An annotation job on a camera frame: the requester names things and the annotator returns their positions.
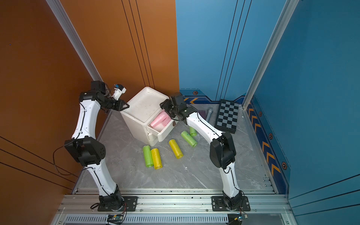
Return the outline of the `white three-drawer cabinet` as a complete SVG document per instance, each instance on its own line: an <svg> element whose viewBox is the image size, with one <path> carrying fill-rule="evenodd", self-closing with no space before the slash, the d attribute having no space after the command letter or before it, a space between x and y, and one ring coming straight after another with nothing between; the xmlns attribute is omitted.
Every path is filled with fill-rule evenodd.
<svg viewBox="0 0 360 225"><path fill-rule="evenodd" d="M150 123L162 112L160 103L168 98L151 87L145 87L128 101L129 108L122 110L121 115L135 139L155 146L159 132L150 127Z"/></svg>

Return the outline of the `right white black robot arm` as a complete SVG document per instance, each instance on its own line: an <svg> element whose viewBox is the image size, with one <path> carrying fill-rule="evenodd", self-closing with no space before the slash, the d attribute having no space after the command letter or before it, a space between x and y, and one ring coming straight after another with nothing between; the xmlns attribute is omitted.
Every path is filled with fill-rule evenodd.
<svg viewBox="0 0 360 225"><path fill-rule="evenodd" d="M186 104L183 95L179 92L167 98L159 106L170 118L194 128L208 142L210 160L220 171L224 204L231 211L239 208L244 194L236 179L236 150L232 135L213 127L199 114L196 108Z"/></svg>

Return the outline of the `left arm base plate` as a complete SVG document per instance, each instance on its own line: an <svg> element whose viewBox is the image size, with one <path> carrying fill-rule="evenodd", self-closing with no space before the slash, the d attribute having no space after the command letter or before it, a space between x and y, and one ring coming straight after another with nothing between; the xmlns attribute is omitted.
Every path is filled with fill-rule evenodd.
<svg viewBox="0 0 360 225"><path fill-rule="evenodd" d="M123 196L121 200L99 203L99 212L135 212L137 207L137 196Z"/></svg>

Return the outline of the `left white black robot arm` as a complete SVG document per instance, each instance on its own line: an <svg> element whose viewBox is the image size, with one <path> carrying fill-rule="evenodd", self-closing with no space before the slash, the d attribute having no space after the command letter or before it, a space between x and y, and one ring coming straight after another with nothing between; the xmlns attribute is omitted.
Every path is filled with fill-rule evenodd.
<svg viewBox="0 0 360 225"><path fill-rule="evenodd" d="M105 146L96 139L95 128L100 109L122 111L129 105L120 99L126 88L117 84L114 94L108 96L104 88L93 88L82 92L79 97L80 114L76 130L65 149L88 170L99 190L99 203L104 207L122 207L123 198L118 185L113 181L106 165Z"/></svg>

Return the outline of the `pink roll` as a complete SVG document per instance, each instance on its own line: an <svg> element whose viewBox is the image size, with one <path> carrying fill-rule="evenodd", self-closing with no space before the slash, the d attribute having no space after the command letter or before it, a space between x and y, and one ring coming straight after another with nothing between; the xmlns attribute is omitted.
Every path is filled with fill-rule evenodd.
<svg viewBox="0 0 360 225"><path fill-rule="evenodd" d="M170 123L171 122L171 118L170 117L166 117L163 121L161 121L160 123L163 123L164 125L168 125L168 123Z"/></svg>
<svg viewBox="0 0 360 225"><path fill-rule="evenodd" d="M166 125L164 125L163 123L160 123L157 126L153 127L153 129L160 133L162 130L165 129L165 127L166 127Z"/></svg>
<svg viewBox="0 0 360 225"><path fill-rule="evenodd" d="M162 111L151 123L150 126L151 127L156 127L159 124L161 124L163 121L165 121L167 118L169 118L169 115L167 114L166 111Z"/></svg>

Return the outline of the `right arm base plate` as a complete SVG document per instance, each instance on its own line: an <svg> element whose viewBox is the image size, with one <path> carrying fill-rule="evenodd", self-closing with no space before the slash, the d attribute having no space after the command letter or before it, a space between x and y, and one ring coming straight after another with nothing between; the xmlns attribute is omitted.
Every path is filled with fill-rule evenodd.
<svg viewBox="0 0 360 225"><path fill-rule="evenodd" d="M247 196L238 196L231 199L225 196L212 196L211 205L214 212L251 211Z"/></svg>

